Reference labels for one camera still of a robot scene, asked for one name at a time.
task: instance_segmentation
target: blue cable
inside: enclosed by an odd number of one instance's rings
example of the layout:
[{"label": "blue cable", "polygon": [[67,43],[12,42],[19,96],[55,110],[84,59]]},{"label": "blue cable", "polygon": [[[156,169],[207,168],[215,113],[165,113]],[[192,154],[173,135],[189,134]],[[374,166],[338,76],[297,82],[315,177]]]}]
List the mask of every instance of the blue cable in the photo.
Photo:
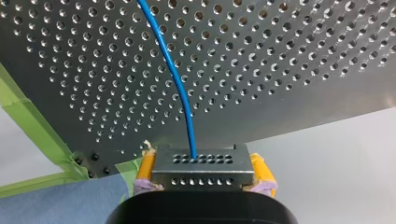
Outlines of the blue cable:
[{"label": "blue cable", "polygon": [[181,82],[180,75],[178,74],[178,71],[174,65],[174,61],[172,59],[171,54],[166,48],[165,41],[160,33],[160,28],[158,27],[158,24],[155,21],[154,17],[151,15],[148,3],[146,2],[146,0],[137,0],[137,2],[141,6],[142,11],[146,16],[146,19],[148,20],[148,23],[150,24],[151,29],[158,40],[161,52],[163,53],[163,57],[165,57],[166,64],[168,65],[169,70],[173,75],[173,80],[175,81],[181,103],[183,104],[184,117],[186,119],[186,125],[187,125],[187,134],[189,136],[189,143],[190,143],[190,154],[193,159],[196,159],[197,148],[195,144],[194,127],[192,124],[190,104],[187,94],[186,92],[184,92],[183,83]]}]

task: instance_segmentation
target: perforated metal box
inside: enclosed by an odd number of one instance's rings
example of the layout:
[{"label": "perforated metal box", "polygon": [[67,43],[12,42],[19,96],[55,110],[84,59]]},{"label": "perforated metal box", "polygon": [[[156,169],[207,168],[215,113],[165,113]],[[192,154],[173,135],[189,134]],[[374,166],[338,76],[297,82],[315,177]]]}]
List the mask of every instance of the perforated metal box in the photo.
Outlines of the perforated metal box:
[{"label": "perforated metal box", "polygon": [[246,145],[200,150],[197,159],[187,149],[159,147],[151,181],[166,190],[242,190],[253,183],[254,170]]},{"label": "perforated metal box", "polygon": [[[177,90],[136,1],[0,2],[1,63],[92,172],[115,174],[144,139],[188,146]],[[198,148],[395,105],[396,1],[148,4],[189,95]]]}]

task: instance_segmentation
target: perforated metal sheet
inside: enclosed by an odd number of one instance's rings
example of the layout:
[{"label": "perforated metal sheet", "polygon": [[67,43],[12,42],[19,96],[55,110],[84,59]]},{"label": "perforated metal sheet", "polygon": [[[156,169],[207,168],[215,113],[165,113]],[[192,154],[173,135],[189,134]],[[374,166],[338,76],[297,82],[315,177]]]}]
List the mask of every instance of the perforated metal sheet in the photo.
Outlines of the perforated metal sheet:
[{"label": "perforated metal sheet", "polygon": [[[190,96],[199,148],[394,106],[395,1],[148,2]],[[0,11],[1,62],[95,173],[115,173],[144,139],[188,145],[176,88],[134,0],[1,0]]]}]

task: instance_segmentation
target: screw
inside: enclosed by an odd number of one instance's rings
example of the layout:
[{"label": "screw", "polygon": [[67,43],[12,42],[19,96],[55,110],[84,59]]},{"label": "screw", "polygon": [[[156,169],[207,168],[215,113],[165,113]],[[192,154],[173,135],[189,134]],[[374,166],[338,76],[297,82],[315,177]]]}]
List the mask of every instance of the screw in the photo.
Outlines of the screw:
[{"label": "screw", "polygon": [[98,161],[99,160],[99,155],[97,153],[92,154],[92,160],[93,161]]},{"label": "screw", "polygon": [[76,162],[76,164],[81,165],[82,164],[82,158],[81,157],[75,158],[75,162]]},{"label": "screw", "polygon": [[89,178],[93,178],[93,172],[89,171],[89,172],[88,172],[88,177],[89,177]]},{"label": "screw", "polygon": [[110,174],[110,169],[108,169],[107,167],[103,170],[103,173],[105,175],[109,175]]}]

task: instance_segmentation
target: white wall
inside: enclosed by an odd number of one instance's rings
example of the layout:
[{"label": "white wall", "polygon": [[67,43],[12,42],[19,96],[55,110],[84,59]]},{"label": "white wall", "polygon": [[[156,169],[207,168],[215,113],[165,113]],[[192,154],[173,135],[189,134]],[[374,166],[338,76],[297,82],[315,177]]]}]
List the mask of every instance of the white wall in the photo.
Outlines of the white wall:
[{"label": "white wall", "polygon": [[396,223],[396,108],[247,146],[299,223]]},{"label": "white wall", "polygon": [[62,171],[0,106],[0,187]]}]

